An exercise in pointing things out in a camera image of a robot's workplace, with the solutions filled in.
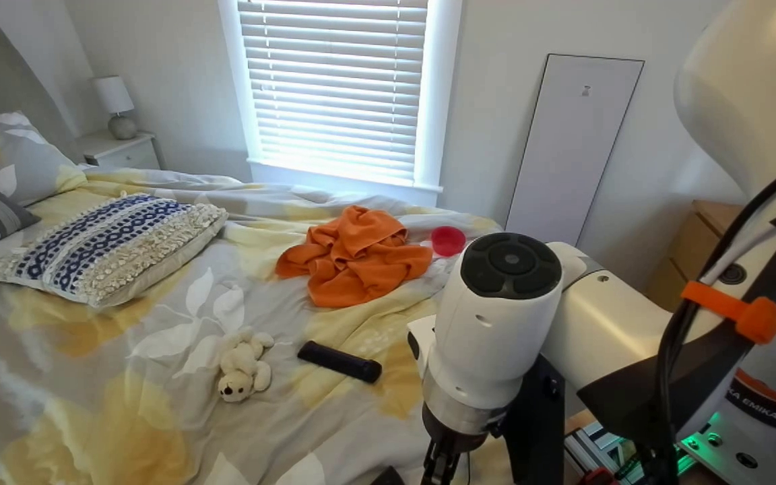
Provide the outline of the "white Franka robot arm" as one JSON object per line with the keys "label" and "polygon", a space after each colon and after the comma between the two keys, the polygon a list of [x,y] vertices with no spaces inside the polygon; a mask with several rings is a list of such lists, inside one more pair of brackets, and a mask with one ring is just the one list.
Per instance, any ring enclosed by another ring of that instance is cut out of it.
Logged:
{"label": "white Franka robot arm", "polygon": [[747,205],[663,310],[568,244],[471,240],[438,310],[409,327],[430,446],[449,485],[488,438],[515,485],[561,485],[573,395],[635,446],[642,485],[685,457],[727,485],[776,485],[776,0],[731,0],[677,75],[677,114]]}

